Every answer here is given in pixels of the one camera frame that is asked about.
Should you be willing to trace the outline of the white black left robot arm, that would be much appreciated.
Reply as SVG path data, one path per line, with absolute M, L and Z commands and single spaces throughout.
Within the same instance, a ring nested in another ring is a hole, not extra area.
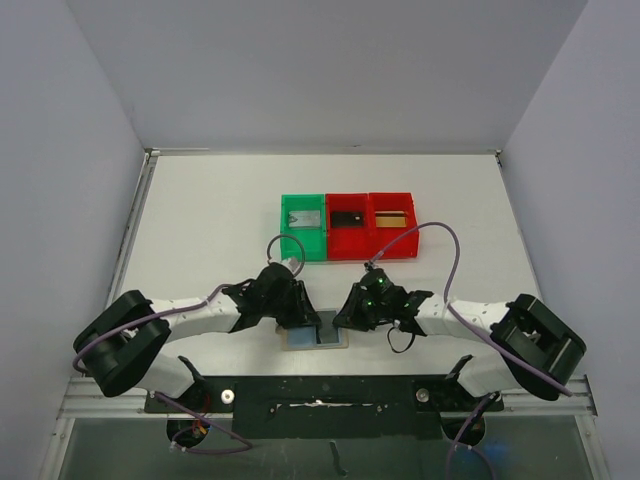
M 127 291 L 76 337 L 72 366 L 92 376 L 108 398 L 142 388 L 177 399 L 203 377 L 188 358 L 164 354 L 166 344 L 237 333 L 264 318 L 282 329 L 320 325 L 298 272 L 288 263 L 270 263 L 257 277 L 222 284 L 202 298 L 152 300 Z

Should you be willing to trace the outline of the black VIP card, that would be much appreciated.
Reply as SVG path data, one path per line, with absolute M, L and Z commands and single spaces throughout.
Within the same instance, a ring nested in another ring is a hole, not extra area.
M 336 310 L 320 310 L 318 316 L 321 324 L 316 327 L 316 345 L 321 348 L 341 347 L 344 343 L 342 330 L 333 324 L 338 312 Z

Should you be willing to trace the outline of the gold card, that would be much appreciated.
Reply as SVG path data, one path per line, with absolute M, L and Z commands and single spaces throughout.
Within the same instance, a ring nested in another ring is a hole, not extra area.
M 405 228 L 407 216 L 403 211 L 376 211 L 375 223 L 377 228 Z

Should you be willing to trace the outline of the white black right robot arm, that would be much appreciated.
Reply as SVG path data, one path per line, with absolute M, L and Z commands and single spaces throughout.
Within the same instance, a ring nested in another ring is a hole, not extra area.
M 518 387 L 547 401 L 569 396 L 567 383 L 586 353 L 584 340 L 529 294 L 481 303 L 360 282 L 352 285 L 333 324 L 364 332 L 390 324 L 415 337 L 446 336 L 491 347 L 492 354 L 472 356 L 454 374 L 475 398 Z

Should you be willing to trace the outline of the beige leather card holder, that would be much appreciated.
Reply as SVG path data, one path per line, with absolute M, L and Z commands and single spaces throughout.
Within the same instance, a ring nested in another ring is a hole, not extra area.
M 310 350 L 329 350 L 329 349 L 346 349 L 349 346 L 347 332 L 342 330 L 344 343 L 341 347 L 321 348 L 316 345 L 316 327 L 302 327 L 287 329 L 281 332 L 282 349 L 284 351 L 310 351 Z

